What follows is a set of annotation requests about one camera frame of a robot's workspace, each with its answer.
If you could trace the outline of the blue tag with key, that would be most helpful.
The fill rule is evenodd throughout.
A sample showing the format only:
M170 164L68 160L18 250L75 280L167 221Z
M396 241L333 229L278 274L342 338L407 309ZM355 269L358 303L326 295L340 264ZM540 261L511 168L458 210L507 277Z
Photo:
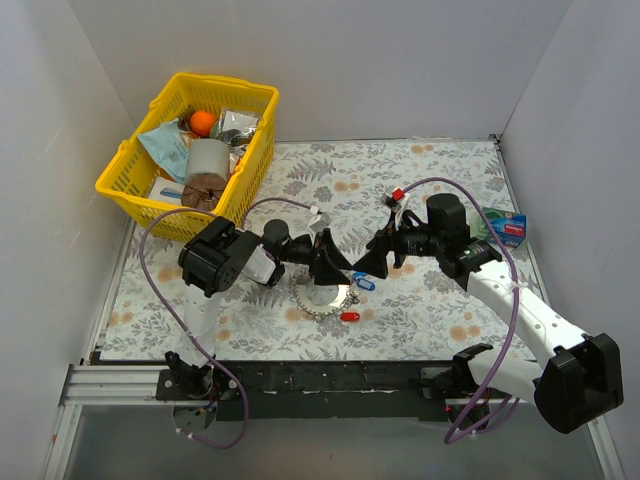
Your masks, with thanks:
M362 290L371 292L376 289L375 283L364 272L354 272L352 279L355 285Z

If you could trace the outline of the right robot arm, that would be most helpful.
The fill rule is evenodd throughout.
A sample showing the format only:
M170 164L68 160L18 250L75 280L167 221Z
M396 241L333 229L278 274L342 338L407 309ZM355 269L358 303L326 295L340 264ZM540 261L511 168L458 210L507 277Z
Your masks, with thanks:
M389 255L395 267L409 256L433 257L447 277L507 324L509 338L519 337L533 355L514 360L507 356L507 345L480 343L456 354L449 371L425 380L428 389L469 398L497 390L533 404L560 433L622 405L620 350L610 336L586 333L517 282L507 257L471 235L456 195L429 198L425 221L407 209L408 198L399 188L383 194L389 221L367 244L355 270L384 279Z

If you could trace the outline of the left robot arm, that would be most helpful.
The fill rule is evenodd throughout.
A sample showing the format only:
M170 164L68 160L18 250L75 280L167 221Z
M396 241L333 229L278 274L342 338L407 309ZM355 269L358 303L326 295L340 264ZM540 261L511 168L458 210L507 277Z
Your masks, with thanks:
M225 218L213 220L183 247L178 258L187 286L182 323L186 339L165 360L175 384L193 400L213 389L208 358L214 353L214 318L223 293L244 276L273 287L287 263L304 265L313 285L347 287L351 263L339 251L329 228L292 238L283 220L266 223L262 235L242 230Z

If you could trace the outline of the red key tag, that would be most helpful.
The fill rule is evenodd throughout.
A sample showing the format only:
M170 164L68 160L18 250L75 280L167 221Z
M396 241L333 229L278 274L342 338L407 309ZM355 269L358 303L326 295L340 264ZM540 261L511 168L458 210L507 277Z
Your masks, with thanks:
M355 323L360 320L361 316L358 312L346 311L340 315L340 320L344 323Z

